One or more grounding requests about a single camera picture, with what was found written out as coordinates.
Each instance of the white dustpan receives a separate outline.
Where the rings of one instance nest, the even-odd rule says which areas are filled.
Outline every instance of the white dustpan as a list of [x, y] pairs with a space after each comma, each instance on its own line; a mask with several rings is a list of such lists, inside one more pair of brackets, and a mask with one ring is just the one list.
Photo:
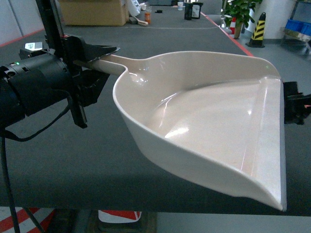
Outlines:
[[185, 51], [94, 69], [120, 77], [113, 98], [141, 152], [185, 180], [286, 210], [283, 85], [269, 62]]

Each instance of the blue crate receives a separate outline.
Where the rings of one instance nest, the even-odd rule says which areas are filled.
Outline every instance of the blue crate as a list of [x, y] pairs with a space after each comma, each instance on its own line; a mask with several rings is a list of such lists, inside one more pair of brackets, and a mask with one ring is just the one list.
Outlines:
[[304, 24], [303, 22], [289, 19], [287, 21], [285, 28], [290, 29], [292, 31], [301, 32], [301, 29], [303, 28], [303, 24]]
[[305, 35], [311, 35], [311, 23], [303, 23], [301, 33]]

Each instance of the table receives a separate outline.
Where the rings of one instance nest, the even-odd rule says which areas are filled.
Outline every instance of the table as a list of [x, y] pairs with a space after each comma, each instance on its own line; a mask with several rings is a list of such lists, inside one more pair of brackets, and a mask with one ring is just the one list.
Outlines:
[[[154, 13], [157, 9], [163, 13]], [[182, 50], [245, 54], [202, 16], [186, 21], [177, 9], [153, 6], [151, 21], [149, 27], [126, 24], [64, 29], [87, 43], [119, 46], [117, 55], [131, 58]], [[17, 61], [18, 48], [26, 41], [42, 40], [44, 32], [0, 48], [1, 64]], [[16, 206], [311, 216], [311, 120], [307, 119], [304, 127], [285, 127], [288, 211], [283, 213], [255, 200], [190, 183], [147, 160], [112, 100], [116, 78], [110, 76], [98, 103], [85, 108], [88, 128], [78, 128], [66, 114], [29, 142], [7, 140]], [[19, 136], [30, 135], [52, 121], [66, 104], [57, 103], [8, 129]], [[8, 205], [2, 177], [0, 205]]]

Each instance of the floor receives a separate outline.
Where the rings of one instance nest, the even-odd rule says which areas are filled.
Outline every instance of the floor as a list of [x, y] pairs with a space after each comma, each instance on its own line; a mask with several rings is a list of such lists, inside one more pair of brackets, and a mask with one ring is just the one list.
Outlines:
[[[311, 52], [306, 46], [265, 44], [265, 48], [245, 45], [249, 36], [241, 34], [238, 42], [254, 56], [271, 62], [284, 82], [297, 81], [299, 91], [311, 93]], [[84, 233], [88, 210], [81, 211], [74, 233]], [[311, 232], [311, 217], [246, 216], [216, 214], [159, 213], [158, 233], [306, 233]]]

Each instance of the cardboard box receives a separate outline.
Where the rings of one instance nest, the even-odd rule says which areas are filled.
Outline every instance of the cardboard box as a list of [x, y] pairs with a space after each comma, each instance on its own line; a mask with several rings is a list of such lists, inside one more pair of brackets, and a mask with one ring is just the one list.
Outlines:
[[126, 0], [59, 0], [66, 25], [122, 26], [129, 18]]

